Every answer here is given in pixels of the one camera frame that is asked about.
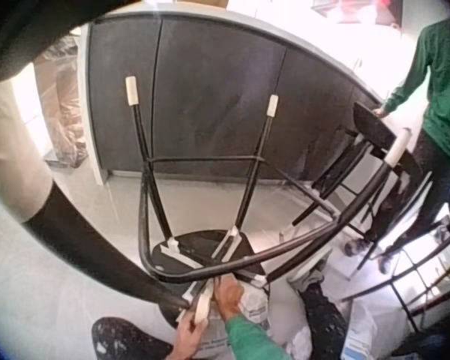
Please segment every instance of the dark gray cabinet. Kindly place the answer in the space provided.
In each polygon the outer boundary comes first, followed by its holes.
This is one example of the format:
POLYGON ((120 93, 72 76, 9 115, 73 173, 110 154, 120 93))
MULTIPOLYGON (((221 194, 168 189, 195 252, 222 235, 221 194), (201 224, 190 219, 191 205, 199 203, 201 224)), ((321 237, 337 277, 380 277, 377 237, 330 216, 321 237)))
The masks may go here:
MULTIPOLYGON (((125 77, 137 76, 143 127, 155 156, 251 155, 271 94, 280 97, 265 154, 314 179, 353 128, 354 101, 377 99, 326 59, 288 40, 222 19, 163 13, 91 24, 88 96, 100 166, 140 171, 125 77)), ((247 163, 164 163, 159 173, 237 179, 247 163)), ((269 169, 262 179, 278 179, 269 169)))

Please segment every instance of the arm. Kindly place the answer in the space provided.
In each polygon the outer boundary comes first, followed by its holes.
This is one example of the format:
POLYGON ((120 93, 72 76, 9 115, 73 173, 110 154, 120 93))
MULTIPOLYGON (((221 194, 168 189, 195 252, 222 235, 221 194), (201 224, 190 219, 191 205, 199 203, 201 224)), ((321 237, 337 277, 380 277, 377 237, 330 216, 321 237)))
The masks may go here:
POLYGON ((215 279, 214 285, 214 298, 236 360, 290 359, 260 326, 242 316, 239 302, 244 289, 233 275, 215 279))
POLYGON ((187 311, 180 320, 173 350, 165 360, 188 360, 197 353, 198 346, 209 321, 205 319, 197 326, 194 326, 192 322, 193 318, 194 313, 187 311))
POLYGON ((410 95, 425 81, 428 65, 431 64, 430 49, 428 49, 426 44, 427 38, 428 36, 425 29, 418 38, 412 67, 410 68, 403 85, 394 90, 383 106, 382 112, 380 114, 376 113, 379 117, 385 117, 389 113, 393 113, 401 104, 407 101, 410 95))

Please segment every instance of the sneaker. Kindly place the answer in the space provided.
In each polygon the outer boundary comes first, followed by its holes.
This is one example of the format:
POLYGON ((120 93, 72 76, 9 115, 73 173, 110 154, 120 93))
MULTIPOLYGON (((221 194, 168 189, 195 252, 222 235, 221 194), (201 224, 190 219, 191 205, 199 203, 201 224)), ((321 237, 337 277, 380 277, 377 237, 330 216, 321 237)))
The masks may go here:
POLYGON ((321 283, 324 280, 323 269, 332 253, 330 247, 325 246, 316 256, 306 262, 293 276, 286 279, 288 284, 299 292, 304 292, 308 285, 321 283))
POLYGON ((345 246, 343 246, 343 252, 348 257, 354 257, 367 250, 370 244, 371 243, 364 238, 356 238, 355 240, 348 241, 345 246))
POLYGON ((390 270, 392 269, 392 262, 395 258, 395 255, 385 255, 378 258, 378 269, 384 275, 390 274, 390 270))

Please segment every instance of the chair seat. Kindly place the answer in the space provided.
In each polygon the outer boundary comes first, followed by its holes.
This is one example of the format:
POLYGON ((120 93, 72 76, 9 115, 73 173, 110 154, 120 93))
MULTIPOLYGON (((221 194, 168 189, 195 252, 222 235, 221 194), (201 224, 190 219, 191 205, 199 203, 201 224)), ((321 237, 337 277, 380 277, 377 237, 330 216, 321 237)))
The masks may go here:
MULTIPOLYGON (((226 230, 204 230, 204 231, 196 231, 189 232, 187 234, 183 234, 180 236, 176 236, 175 240, 183 245, 189 252, 192 254, 195 253, 198 256, 204 259, 211 259, 211 256, 220 242, 224 239, 224 236, 227 234, 226 230)), ((246 256, 250 256, 255 254, 254 250, 251 247, 250 241, 247 236, 240 232, 241 242, 237 247, 235 253, 232 255, 232 260, 241 259, 246 256)), ((161 266, 165 271, 173 273, 173 274, 183 274, 185 272, 189 272, 192 268, 183 262, 174 259, 161 251, 161 246, 167 246, 167 242, 163 241, 157 246, 154 247, 151 258, 155 266, 161 266)), ((260 264, 255 264, 252 266, 248 266, 244 268, 244 270, 248 270, 254 274, 265 275, 265 270, 260 264)), ((183 296, 190 285, 189 283, 162 283, 165 287, 171 289, 175 294, 183 296)), ((171 326, 176 326, 176 318, 179 315, 178 309, 172 309, 167 306, 160 306, 160 311, 165 317, 166 321, 171 326)))

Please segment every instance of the green sleeve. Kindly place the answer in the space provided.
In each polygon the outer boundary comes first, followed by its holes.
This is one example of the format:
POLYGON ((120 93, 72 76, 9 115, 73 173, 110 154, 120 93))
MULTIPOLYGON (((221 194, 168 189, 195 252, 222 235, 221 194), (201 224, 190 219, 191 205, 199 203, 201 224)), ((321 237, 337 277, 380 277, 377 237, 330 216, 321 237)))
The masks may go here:
POLYGON ((385 111, 393 113, 401 104, 408 100, 411 94, 425 81, 428 65, 431 63, 431 54, 428 42, 428 30, 421 32, 418 38, 412 67, 402 86, 397 87, 385 103, 385 111))
POLYGON ((243 316, 230 319, 225 328, 236 360, 291 360, 260 326, 243 316))

